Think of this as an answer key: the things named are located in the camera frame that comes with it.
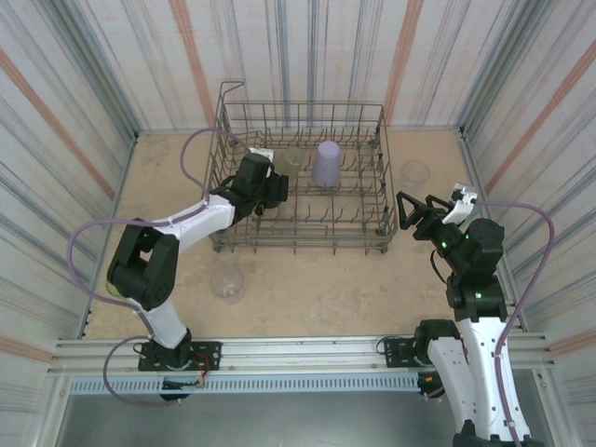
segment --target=wooden floor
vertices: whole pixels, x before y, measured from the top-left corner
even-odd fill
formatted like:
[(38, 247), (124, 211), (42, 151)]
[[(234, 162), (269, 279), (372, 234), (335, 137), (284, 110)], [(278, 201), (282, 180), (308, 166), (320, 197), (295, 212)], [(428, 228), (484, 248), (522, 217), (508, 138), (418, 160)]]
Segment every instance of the wooden floor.
[[(182, 210), (200, 191), (180, 173), (185, 136), (141, 137), (135, 149), (118, 217), (153, 220)], [(210, 138), (189, 148), (188, 167), (203, 178)], [(450, 131), (390, 132), (390, 156), (396, 192), (401, 165), (419, 159), (430, 167), (427, 194), (448, 198), (454, 183), (467, 175)], [(112, 257), (122, 228), (115, 228), (106, 260)], [(195, 337), (274, 337), (411, 333), (422, 318), (451, 318), (445, 286), (433, 273), (429, 242), (416, 242), (412, 231), (399, 231), (386, 254), (364, 250), (291, 249), (213, 251), (204, 239), (182, 254), (173, 292), (183, 322)], [(448, 268), (438, 260), (439, 268)], [(229, 304), (210, 289), (210, 277), (225, 265), (244, 274), (242, 299)], [(105, 278), (107, 265), (101, 278)], [(98, 288), (105, 294), (103, 284)], [(146, 330), (129, 310), (94, 303), (88, 338), (123, 338)]]

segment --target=plastic cup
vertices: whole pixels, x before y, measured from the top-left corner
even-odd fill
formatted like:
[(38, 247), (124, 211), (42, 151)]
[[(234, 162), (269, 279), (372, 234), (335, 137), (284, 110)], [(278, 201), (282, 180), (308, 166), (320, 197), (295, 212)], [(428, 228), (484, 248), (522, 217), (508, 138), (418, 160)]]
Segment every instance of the plastic cup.
[(410, 160), (401, 165), (400, 190), (415, 196), (430, 178), (430, 169), (422, 161)]
[(219, 267), (211, 276), (211, 290), (230, 304), (238, 303), (242, 299), (244, 276), (242, 271), (234, 265)]
[(336, 142), (326, 141), (318, 146), (317, 159), (313, 167), (313, 180), (318, 186), (329, 188), (339, 182), (339, 153), (339, 144)]
[(288, 149), (278, 152), (276, 157), (276, 172), (290, 177), (290, 183), (293, 183), (298, 177), (298, 172), (302, 169), (305, 161), (305, 153), (297, 146), (290, 146)]

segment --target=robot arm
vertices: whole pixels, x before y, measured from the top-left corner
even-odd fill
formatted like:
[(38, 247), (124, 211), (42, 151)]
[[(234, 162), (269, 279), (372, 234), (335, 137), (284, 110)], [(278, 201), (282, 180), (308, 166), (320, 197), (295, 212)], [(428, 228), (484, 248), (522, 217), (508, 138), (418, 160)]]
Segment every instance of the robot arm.
[[(188, 361), (191, 333), (171, 300), (178, 255), (211, 233), (236, 224), (253, 212), (263, 214), (288, 199), (288, 177), (274, 172), (273, 151), (252, 150), (237, 174), (210, 192), (209, 201), (156, 221), (157, 227), (128, 225), (108, 269), (108, 281), (139, 308), (151, 325), (162, 363), (180, 368)], [(193, 217), (180, 220), (184, 215)]]
[[(500, 447), (513, 445), (494, 365), (496, 343), (507, 320), (505, 295), (494, 274), (503, 255), (505, 230), (489, 219), (476, 219), (462, 233), (458, 225), (472, 212), (476, 196), (457, 184), (450, 202), (427, 196), (423, 203), (403, 192), (397, 199), (400, 228), (415, 225), (413, 237), (430, 240), (453, 270), (447, 278), (447, 301), (465, 348), (451, 321), (424, 320), (414, 338), (418, 356), (435, 365), (449, 397), (458, 431), (454, 446)], [(409, 214), (404, 202), (413, 207)], [(507, 343), (500, 357), (502, 383), (521, 444), (541, 446), (531, 440), (518, 403)]]

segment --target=enclosure wall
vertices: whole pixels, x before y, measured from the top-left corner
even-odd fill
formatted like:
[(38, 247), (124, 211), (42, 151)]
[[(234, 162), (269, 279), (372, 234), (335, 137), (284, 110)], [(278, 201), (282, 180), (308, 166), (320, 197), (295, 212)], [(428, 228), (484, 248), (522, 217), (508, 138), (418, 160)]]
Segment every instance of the enclosure wall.
[(513, 0), (66, 3), (140, 128), (166, 131), (212, 123), (226, 79), (246, 81), (235, 100), (377, 102), (389, 126), (455, 125), (524, 6)]
[[(129, 159), (70, 46), (37, 2), (0, 2), (0, 445), (21, 446), (59, 338), (78, 335), (88, 298), (65, 252), (80, 224), (112, 213)], [(94, 277), (106, 233), (74, 250)]]
[[(548, 211), (554, 250), (526, 322), (551, 341), (586, 445), (596, 445), (596, 3), (551, 2), (490, 107), (472, 117), (473, 156), (492, 199)], [(522, 290), (548, 229), (535, 214), (494, 209)]]

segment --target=metal wire rack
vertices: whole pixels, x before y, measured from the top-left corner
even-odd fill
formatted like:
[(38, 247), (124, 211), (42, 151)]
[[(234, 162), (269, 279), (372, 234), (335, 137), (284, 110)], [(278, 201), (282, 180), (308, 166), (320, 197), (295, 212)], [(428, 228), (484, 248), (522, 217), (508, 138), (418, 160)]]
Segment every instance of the metal wire rack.
[[(228, 100), (241, 81), (220, 87), (216, 126), (249, 147), (289, 146), (305, 153), (289, 198), (263, 216), (252, 215), (211, 235), (216, 251), (227, 247), (340, 248), (387, 251), (398, 229), (383, 105), (361, 102), (254, 102)], [(312, 181), (318, 145), (341, 147), (340, 182), (322, 188)], [(208, 188), (233, 175), (244, 156), (236, 142), (214, 135), (207, 166)]]

